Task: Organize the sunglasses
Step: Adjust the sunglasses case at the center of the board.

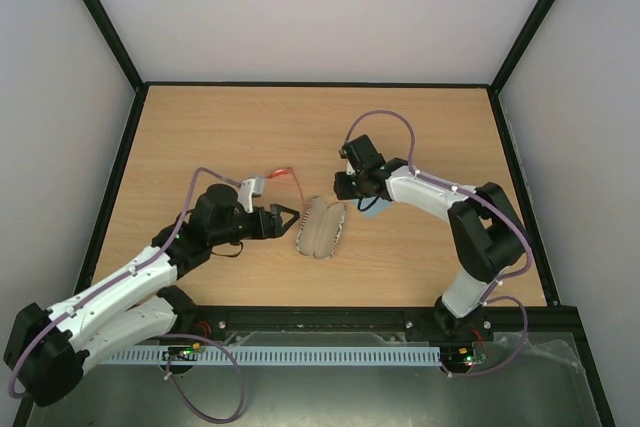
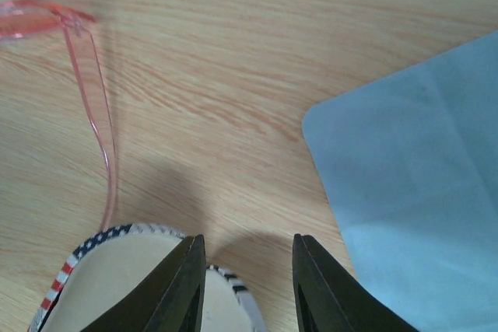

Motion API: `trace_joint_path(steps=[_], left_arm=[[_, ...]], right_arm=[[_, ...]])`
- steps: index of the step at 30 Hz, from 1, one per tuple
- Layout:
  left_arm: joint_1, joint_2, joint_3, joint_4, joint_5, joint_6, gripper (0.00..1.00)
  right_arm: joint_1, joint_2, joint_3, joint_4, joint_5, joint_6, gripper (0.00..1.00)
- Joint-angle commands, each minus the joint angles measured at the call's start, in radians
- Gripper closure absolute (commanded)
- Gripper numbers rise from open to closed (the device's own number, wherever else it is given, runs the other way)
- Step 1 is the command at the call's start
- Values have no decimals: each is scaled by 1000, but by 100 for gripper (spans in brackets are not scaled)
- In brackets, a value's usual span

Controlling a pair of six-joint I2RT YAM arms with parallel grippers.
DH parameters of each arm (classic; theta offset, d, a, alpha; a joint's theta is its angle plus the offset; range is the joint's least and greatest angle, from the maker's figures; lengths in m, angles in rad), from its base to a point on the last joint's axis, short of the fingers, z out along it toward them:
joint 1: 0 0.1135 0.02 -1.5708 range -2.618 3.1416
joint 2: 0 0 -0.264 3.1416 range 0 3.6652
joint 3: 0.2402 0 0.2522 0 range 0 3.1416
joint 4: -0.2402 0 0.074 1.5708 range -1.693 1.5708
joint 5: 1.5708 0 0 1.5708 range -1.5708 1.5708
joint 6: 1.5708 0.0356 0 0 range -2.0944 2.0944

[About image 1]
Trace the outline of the light blue cleaning cloth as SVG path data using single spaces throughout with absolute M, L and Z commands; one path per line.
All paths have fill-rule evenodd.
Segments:
M 392 203 L 381 197 L 371 197 L 351 200 L 351 204 L 356 208 L 356 212 L 364 218 L 371 219 L 383 211 L 387 210 Z

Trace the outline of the red sunglasses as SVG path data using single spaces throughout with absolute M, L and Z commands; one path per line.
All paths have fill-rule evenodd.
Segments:
M 280 167 L 280 168 L 277 168 L 277 169 L 269 172 L 266 175 L 266 179 L 267 180 L 274 180 L 274 179 L 280 179 L 280 178 L 287 178 L 287 179 L 291 180 L 291 182 L 295 186 L 296 192 L 297 192 L 299 200 L 301 202 L 302 210 L 305 210 L 306 209 L 305 196 L 304 196 L 301 183 L 299 181 L 299 178 L 298 178 L 295 170 L 290 166 Z

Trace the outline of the flag pattern glasses case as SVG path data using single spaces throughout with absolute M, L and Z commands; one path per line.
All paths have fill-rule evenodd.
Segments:
M 331 258 L 340 241 L 346 215 L 344 203 L 328 203 L 321 196 L 313 197 L 301 219 L 296 237 L 297 251 L 317 260 Z

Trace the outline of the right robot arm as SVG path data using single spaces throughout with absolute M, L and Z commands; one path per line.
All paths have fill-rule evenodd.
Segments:
M 338 199 L 407 204 L 449 225 L 460 271 L 434 306 L 444 337 L 466 332 L 508 268 L 522 257 L 532 260 L 524 226 L 498 184 L 460 185 L 422 173 L 404 159 L 385 160 L 366 135 L 345 142 L 339 155 L 347 167 L 335 174 Z

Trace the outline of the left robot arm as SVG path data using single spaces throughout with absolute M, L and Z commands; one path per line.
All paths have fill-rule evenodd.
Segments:
M 255 207 L 251 194 L 213 184 L 131 261 L 48 308 L 16 315 L 4 363 L 39 407 L 68 395 L 97 364 L 151 337 L 186 333 L 196 305 L 176 281 L 208 262 L 216 247 L 282 237 L 300 218 L 280 204 Z

